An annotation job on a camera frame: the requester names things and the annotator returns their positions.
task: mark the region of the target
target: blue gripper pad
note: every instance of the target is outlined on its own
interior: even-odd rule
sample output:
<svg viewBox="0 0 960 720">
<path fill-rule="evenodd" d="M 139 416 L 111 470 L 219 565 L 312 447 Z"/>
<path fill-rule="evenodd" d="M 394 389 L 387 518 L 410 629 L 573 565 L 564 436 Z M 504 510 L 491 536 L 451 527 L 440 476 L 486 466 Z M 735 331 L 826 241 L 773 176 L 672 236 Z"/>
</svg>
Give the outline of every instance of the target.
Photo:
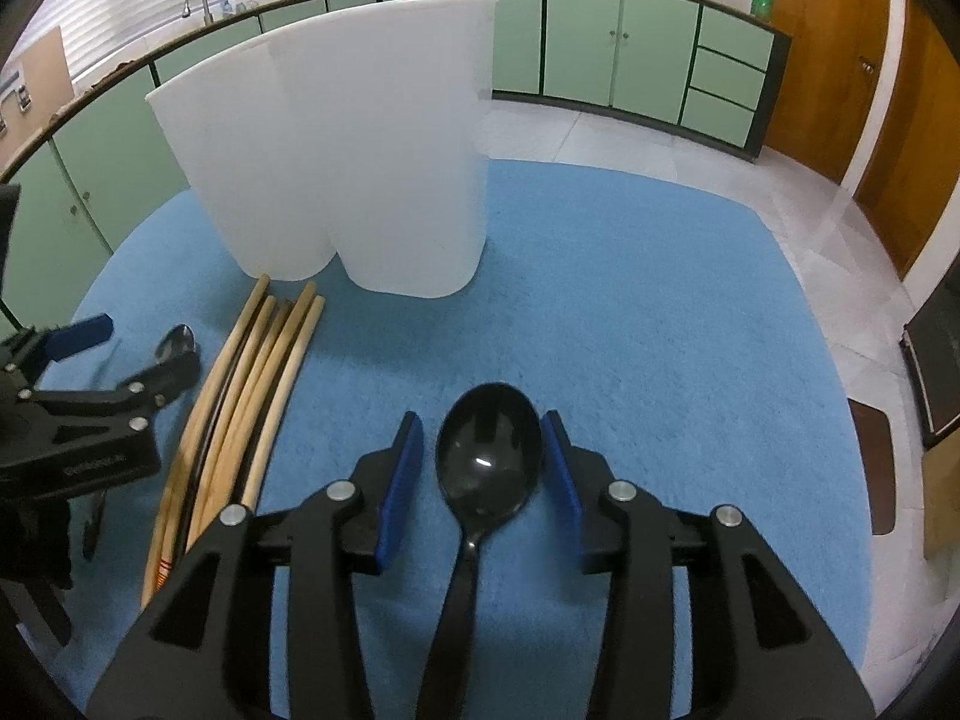
<svg viewBox="0 0 960 720">
<path fill-rule="evenodd" d="M 541 420 L 544 433 L 544 483 L 564 523 L 571 549 L 584 574 L 610 571 L 623 549 L 623 531 L 600 511 L 600 496 L 613 481 L 603 455 L 573 446 L 560 415 Z"/>
<path fill-rule="evenodd" d="M 43 351 L 49 360 L 59 362 L 109 341 L 112 335 L 113 319 L 106 314 L 98 314 L 82 322 L 51 330 Z"/>
<path fill-rule="evenodd" d="M 352 570 L 376 576 L 397 556 L 423 464 L 424 423 L 413 412 L 403 415 L 389 449 L 357 461 L 350 480 L 363 494 L 363 508 L 344 523 L 340 536 Z"/>
</svg>

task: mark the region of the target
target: white plastic container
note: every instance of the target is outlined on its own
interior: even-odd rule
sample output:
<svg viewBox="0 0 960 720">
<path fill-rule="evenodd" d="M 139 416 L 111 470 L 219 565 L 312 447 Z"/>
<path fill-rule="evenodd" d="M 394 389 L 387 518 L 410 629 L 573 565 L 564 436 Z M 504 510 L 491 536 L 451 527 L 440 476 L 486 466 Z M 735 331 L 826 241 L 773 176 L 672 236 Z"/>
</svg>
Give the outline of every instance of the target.
<svg viewBox="0 0 960 720">
<path fill-rule="evenodd" d="M 496 0 L 400 0 L 269 32 L 147 95 L 248 274 L 339 252 L 378 292 L 439 298 L 486 240 L 481 122 Z"/>
</svg>

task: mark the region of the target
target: spoon bowl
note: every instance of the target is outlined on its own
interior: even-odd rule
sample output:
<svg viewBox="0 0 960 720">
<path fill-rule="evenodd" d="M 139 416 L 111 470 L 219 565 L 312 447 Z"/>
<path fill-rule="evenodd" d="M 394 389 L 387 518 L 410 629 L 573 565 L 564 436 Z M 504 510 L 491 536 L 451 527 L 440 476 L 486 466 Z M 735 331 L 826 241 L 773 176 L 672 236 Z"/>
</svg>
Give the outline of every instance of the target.
<svg viewBox="0 0 960 720">
<path fill-rule="evenodd" d="M 480 544 L 536 488 L 544 439 L 518 389 L 483 384 L 450 409 L 437 440 L 437 477 L 460 524 L 460 550 L 416 700 L 416 720 L 459 717 L 467 692 Z"/>
</svg>

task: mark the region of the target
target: tiled floor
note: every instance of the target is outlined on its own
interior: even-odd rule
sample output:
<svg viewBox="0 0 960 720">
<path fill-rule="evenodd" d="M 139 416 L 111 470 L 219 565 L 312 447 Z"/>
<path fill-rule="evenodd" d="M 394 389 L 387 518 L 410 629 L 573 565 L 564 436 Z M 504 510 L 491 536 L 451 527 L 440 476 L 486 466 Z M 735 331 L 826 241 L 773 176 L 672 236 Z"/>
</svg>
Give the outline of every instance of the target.
<svg viewBox="0 0 960 720">
<path fill-rule="evenodd" d="M 904 287 L 850 194 L 765 149 L 755 165 L 645 127 L 493 103 L 490 156 L 608 167 L 721 194 L 752 208 L 803 285 L 848 396 L 882 409 L 894 439 L 896 528 L 875 536 L 872 624 L 861 671 L 877 710 L 915 672 L 960 603 L 960 555 L 923 559 L 920 426 L 898 348 Z"/>
</svg>

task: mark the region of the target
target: brown door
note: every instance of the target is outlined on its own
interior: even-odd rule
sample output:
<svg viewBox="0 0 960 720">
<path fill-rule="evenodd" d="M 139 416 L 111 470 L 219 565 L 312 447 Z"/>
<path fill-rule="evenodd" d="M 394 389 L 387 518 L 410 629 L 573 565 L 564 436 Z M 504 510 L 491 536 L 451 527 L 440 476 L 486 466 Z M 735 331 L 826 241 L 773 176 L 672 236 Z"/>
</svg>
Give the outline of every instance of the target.
<svg viewBox="0 0 960 720">
<path fill-rule="evenodd" d="M 903 276 L 933 233 L 960 175 L 960 66 L 917 0 L 880 139 L 856 201 Z"/>
<path fill-rule="evenodd" d="M 766 145 L 840 183 L 874 99 L 890 0 L 774 0 L 793 36 Z"/>
</svg>

